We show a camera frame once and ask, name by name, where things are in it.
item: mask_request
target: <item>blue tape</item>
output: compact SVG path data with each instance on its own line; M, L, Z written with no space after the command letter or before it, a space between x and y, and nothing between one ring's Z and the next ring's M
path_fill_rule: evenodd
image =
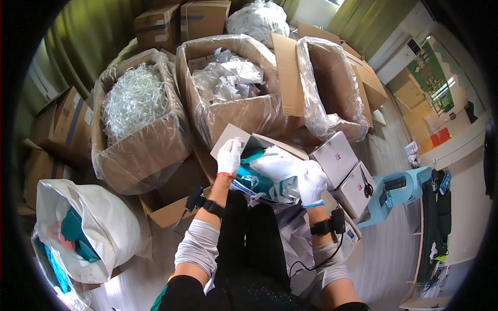
M325 205L325 203L323 203L323 200L321 202L318 202L318 203L313 203L313 204L310 204L310 205L304 205L303 208L317 207L317 206L320 206L320 205Z
M244 191L245 193L247 193L249 195L252 195L252 196L254 195L253 191L246 189L244 186L239 185L235 181L232 181L232 185L234 185L235 187L239 188L240 190Z
M54 164L52 165L52 174L50 174L50 179L57 179L57 168L59 167L59 161L54 159Z
M74 111L73 119L71 120L71 125L69 126L69 131L66 137L66 146L71 146L71 140L73 139L74 129L76 128L76 123L78 123L78 118L80 117L81 109L83 108L83 103L85 101L80 96L76 110Z
M138 33L148 32L148 31L153 31L153 30L166 29L168 27L169 27L169 22L162 24L162 25L154 25L151 27L142 28L142 29L137 30L135 33L138 34Z
M360 63L359 61L357 61L356 59L351 58L351 57L349 57L349 56L347 56L347 58L351 59L352 61L354 61L355 63L357 63L358 65L360 65L360 66L362 66L362 67L363 67L363 64L362 64L362 63Z

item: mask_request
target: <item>black cable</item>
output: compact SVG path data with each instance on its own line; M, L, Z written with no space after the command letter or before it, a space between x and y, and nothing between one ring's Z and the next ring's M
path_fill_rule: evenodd
M185 209L183 211L182 215L180 216L180 219L176 222L176 224L173 225L173 232L178 233L182 237L182 240L183 240L183 234L181 234L181 232L179 232L179 231L176 231L176 227L178 227L178 225L180 224L180 222L183 219L183 216L185 216L186 213L187 213L187 209Z
M430 279L428 282L427 282L427 285L429 285L428 288L426 288L423 292L422 292L422 296L425 295L426 292L429 291L429 289L433 288L434 286L438 286L439 285L439 276L441 275L442 273L442 270L437 270L436 271L436 274L432 277L432 279Z
M300 263L300 264L303 266L303 268L304 268L304 269L306 269L306 270L308 270L308 271L313 271L313 270L315 270L315 269L320 268L320 267L321 267L324 263L326 263L326 262L328 262L329 260L331 260L331 259L332 259L332 258L333 258L336 254L337 254L337 252L341 249L341 245L342 245L342 241L343 241L343 239L344 239L344 233L341 233L341 242L339 242L339 246L337 247L336 251L332 254L332 256L330 256L329 258L325 259L325 260L324 260L321 264L319 264L318 266L315 266L315 267L313 267L313 268L308 268L308 267L306 267L306 266L305 266L305 265L304 265L301 261L299 261L299 260L298 260L298 261L296 261L295 263L293 263L293 264L292 264L292 266L290 266L290 269L289 269L289 278L290 278L290 279L292 279L292 277L293 277L293 276L295 276L295 275L296 275L296 273L298 273L298 272L299 272L299 270L298 270L298 271L294 272L294 274L293 274L292 276L290 276L290 273L292 272L292 268L293 268L293 267L294 267L294 265L295 265L295 264L297 264L297 263Z

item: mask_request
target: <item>red glove cuff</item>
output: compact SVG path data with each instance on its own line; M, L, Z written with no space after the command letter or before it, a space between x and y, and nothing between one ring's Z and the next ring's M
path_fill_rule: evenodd
M233 177L235 179L235 176L232 175L232 174L230 174L230 173L219 172L219 173L216 174L216 176L218 176L219 174L221 174L221 175L227 175L227 176Z

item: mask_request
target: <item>light blue stand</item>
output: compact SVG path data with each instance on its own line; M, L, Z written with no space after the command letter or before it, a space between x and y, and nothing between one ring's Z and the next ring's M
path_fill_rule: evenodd
M392 206L402 204L404 202L411 203L422 197L422 184L431 178L432 168L430 166L420 167L418 169L409 170L406 172L395 172L384 176L374 176L373 180L377 185L372 198L370 199L367 208L370 212L370 219L357 224L358 229L371 226L387 219L392 207L388 207L386 203L380 206L379 198L383 193L384 183L404 176L406 178L406 186L399 189L389 191L392 200Z

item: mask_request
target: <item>person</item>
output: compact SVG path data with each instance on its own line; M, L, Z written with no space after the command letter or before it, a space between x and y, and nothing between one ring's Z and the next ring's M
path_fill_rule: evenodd
M370 310L356 294L330 233L312 236L315 263L326 261L310 286L322 298L320 308L291 294L272 208L258 204L248 209L241 192L229 191L243 144L237 137L220 149L218 174L207 200L224 208L223 221L203 207L198 210L178 245L174 277L159 310ZM327 177L317 162L304 162L298 186L310 226L328 219L320 198Z

